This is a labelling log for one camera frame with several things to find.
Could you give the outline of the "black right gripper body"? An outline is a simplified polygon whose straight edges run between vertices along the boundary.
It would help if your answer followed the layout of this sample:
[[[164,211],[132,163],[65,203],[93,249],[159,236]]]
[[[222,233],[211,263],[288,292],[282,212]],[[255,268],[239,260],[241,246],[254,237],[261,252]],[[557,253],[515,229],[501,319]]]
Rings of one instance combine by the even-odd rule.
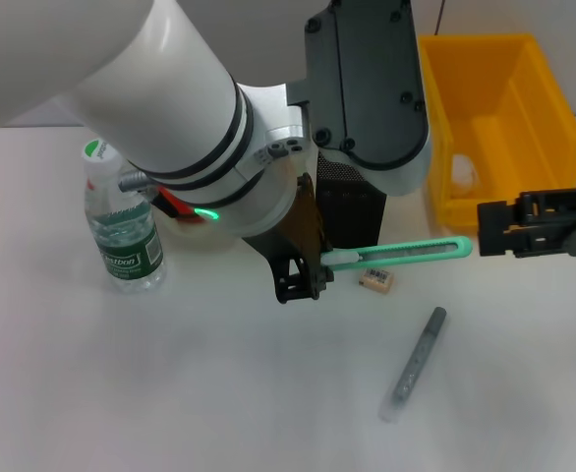
[[[515,257],[576,257],[576,188],[522,193],[515,225]]]

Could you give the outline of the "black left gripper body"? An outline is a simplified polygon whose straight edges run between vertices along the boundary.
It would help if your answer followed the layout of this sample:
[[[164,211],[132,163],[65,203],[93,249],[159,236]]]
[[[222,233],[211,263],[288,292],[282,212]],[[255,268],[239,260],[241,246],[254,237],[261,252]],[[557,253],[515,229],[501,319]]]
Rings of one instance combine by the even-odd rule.
[[[282,219],[244,241],[266,259],[274,275],[332,275],[320,262],[331,246],[324,235],[312,177],[305,172],[296,183],[295,199]]]

